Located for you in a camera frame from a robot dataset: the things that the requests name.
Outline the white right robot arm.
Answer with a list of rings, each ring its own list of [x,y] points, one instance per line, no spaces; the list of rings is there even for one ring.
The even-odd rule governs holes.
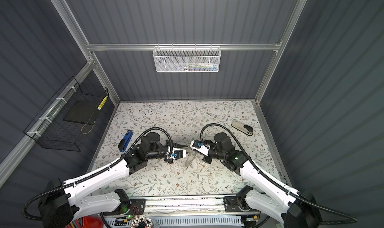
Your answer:
[[[260,166],[252,165],[246,153],[235,149],[226,133],[218,133],[214,141],[195,141],[191,147],[208,160],[218,159],[230,171],[250,181],[263,191],[245,186],[237,194],[237,203],[244,210],[258,210],[280,222],[285,228],[317,228],[322,217],[318,208],[297,198],[299,191],[280,182]]]

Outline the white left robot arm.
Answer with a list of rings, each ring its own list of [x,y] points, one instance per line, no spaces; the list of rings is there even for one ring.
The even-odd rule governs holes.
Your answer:
[[[63,182],[66,187],[42,196],[38,208],[45,228],[63,228],[71,222],[98,213],[112,215],[140,214],[123,189],[115,189],[106,195],[91,196],[91,193],[120,178],[144,169],[150,159],[164,159],[167,163],[187,156],[187,147],[162,144],[160,135],[150,132],[140,143],[126,151],[121,158],[83,176]]]

